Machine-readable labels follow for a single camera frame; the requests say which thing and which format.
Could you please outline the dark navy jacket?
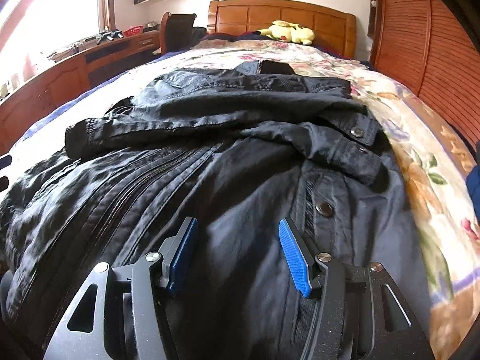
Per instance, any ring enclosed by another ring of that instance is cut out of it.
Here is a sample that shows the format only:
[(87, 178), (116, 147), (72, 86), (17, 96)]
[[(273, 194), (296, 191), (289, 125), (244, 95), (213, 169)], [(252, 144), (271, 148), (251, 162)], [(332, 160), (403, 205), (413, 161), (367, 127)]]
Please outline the dark navy jacket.
[(278, 237), (384, 265), (427, 329), (431, 298), (401, 167), (346, 80), (273, 61), (183, 68), (69, 127), (1, 202), (4, 320), (33, 359), (92, 268), (136, 262), (192, 216), (166, 314), (181, 359), (298, 359), (314, 316)]

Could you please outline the floral bed quilt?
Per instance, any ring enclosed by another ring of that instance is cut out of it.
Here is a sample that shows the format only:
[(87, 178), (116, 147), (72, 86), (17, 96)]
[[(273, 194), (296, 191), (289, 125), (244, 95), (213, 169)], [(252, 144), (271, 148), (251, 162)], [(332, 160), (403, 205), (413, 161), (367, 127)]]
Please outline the floral bed quilt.
[[(164, 62), (173, 69), (232, 68), (261, 59), (289, 63), (303, 76), (348, 80), (354, 100), (366, 105), (382, 126), (421, 236), (431, 298), (430, 344), (437, 359), (449, 358), (479, 314), (479, 222), (465, 184), (473, 156), (448, 123), (410, 89), (354, 59), (293, 43), (215, 37)], [(13, 145), (8, 178), (17, 179), (63, 144), (36, 136)]]

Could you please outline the wooden desk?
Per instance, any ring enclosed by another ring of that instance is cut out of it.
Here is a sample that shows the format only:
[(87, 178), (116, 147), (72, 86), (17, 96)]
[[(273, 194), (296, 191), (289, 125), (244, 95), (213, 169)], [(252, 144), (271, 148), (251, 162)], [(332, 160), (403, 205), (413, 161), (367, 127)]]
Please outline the wooden desk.
[(25, 84), (1, 101), (1, 153), (35, 122), (86, 91), (155, 58), (160, 33), (150, 31), (103, 43), (72, 55)]

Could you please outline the wooden bed headboard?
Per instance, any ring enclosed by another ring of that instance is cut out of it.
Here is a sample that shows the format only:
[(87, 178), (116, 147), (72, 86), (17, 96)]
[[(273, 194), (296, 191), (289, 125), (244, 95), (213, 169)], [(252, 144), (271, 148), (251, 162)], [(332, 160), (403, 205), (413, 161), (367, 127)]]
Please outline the wooden bed headboard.
[(313, 44), (343, 57), (356, 53), (356, 17), (320, 5), (290, 0), (213, 0), (207, 31), (241, 35), (266, 29), (273, 21), (302, 24), (315, 33)]

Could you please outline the wooden louvered wardrobe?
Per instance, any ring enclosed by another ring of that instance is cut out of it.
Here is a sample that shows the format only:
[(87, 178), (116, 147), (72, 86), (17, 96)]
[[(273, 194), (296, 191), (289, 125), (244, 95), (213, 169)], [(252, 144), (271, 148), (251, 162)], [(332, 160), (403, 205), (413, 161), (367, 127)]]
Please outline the wooden louvered wardrobe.
[(376, 0), (371, 60), (471, 145), (479, 141), (479, 52), (441, 0)]

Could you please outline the black desk gadget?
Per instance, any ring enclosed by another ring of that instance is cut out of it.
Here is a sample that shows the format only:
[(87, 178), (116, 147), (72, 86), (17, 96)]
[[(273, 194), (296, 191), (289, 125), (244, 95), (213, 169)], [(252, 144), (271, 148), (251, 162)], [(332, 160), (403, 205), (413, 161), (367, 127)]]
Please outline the black desk gadget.
[(99, 46), (103, 42), (114, 41), (116, 39), (123, 39), (125, 36), (118, 30), (104, 30), (97, 36), (96, 44)]

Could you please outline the red basket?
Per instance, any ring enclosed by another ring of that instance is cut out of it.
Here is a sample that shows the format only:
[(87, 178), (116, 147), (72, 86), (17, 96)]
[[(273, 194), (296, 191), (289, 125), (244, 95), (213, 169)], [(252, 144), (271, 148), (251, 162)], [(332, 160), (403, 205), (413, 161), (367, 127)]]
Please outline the red basket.
[(137, 26), (134, 26), (134, 27), (131, 27), (131, 28), (128, 28), (128, 29), (124, 30), (122, 33), (126, 38), (132, 37), (132, 36), (137, 36), (137, 35), (140, 35), (140, 34), (143, 33), (143, 26), (142, 25), (137, 25)]

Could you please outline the yellow plush toy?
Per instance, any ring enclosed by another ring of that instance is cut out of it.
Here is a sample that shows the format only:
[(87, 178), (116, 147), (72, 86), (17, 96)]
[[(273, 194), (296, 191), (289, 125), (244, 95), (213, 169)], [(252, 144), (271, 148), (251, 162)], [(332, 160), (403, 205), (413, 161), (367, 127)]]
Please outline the yellow plush toy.
[(275, 20), (268, 28), (259, 29), (255, 31), (255, 34), (276, 41), (292, 42), (305, 46), (310, 46), (315, 39), (315, 33), (310, 28), (283, 20)]

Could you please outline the dark wooden chair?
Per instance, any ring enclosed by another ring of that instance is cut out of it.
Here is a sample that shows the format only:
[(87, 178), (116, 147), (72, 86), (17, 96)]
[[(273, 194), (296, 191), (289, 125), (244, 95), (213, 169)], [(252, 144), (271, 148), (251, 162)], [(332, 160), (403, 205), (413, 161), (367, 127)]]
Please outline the dark wooden chair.
[(184, 49), (191, 43), (196, 14), (163, 14), (160, 23), (161, 55)]

